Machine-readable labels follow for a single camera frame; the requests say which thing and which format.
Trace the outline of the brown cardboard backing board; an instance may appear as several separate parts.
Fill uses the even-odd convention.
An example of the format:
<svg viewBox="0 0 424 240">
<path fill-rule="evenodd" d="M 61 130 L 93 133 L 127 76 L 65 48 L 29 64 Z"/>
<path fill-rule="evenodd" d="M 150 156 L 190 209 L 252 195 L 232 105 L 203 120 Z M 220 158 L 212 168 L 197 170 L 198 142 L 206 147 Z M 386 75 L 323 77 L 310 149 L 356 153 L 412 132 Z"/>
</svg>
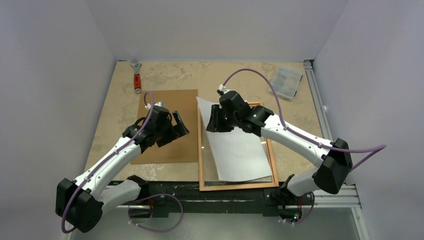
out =
<svg viewBox="0 0 424 240">
<path fill-rule="evenodd" d="M 145 150 L 131 164 L 188 163 L 198 161 L 198 104 L 196 89 L 153 90 L 154 102 L 162 101 L 171 113 L 177 111 L 189 134 L 169 144 L 158 147 L 156 144 Z"/>
</svg>

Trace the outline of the plant photo print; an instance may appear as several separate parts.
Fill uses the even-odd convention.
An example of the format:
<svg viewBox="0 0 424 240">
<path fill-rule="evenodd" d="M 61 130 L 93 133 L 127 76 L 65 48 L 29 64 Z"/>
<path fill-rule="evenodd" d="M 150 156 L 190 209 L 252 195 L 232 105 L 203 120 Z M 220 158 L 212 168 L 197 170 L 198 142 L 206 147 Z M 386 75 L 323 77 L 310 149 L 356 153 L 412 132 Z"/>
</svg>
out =
<svg viewBox="0 0 424 240">
<path fill-rule="evenodd" d="M 218 179 L 247 182 L 270 177 L 273 173 L 261 139 L 238 127 L 230 132 L 207 131 L 214 103 L 200 97 L 196 100 Z"/>
</svg>

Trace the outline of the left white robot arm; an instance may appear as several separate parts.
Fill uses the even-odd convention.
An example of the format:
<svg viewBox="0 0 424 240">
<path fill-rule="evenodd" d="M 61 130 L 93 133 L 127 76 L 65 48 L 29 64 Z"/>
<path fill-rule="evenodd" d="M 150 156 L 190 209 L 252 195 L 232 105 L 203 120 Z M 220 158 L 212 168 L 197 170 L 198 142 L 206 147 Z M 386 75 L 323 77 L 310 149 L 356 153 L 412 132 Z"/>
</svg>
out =
<svg viewBox="0 0 424 240">
<path fill-rule="evenodd" d="M 92 230 L 110 210 L 128 202 L 142 205 L 155 195 L 142 178 L 132 175 L 109 186 L 113 178 L 147 148 L 162 147 L 189 134 L 180 114 L 160 104 L 147 105 L 148 114 L 128 126 L 114 147 L 94 166 L 73 180 L 64 178 L 56 189 L 55 213 L 61 217 L 61 230 L 71 233 L 66 224 L 82 233 Z"/>
</svg>

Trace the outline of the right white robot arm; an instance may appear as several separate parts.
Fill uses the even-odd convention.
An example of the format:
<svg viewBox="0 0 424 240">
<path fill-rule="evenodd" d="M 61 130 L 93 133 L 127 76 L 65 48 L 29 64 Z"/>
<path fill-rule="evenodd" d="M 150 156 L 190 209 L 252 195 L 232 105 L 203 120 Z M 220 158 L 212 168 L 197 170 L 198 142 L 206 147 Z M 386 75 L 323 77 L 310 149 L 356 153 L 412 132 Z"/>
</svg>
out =
<svg viewBox="0 0 424 240">
<path fill-rule="evenodd" d="M 288 204 L 315 190 L 338 194 L 353 168 L 348 143 L 317 137 L 284 121 L 279 114 L 262 106 L 250 106 L 235 90 L 217 91 L 220 98 L 211 107 L 208 132 L 229 133 L 235 128 L 247 134 L 277 142 L 300 154 L 315 170 L 290 175 L 281 186 L 280 196 Z"/>
</svg>

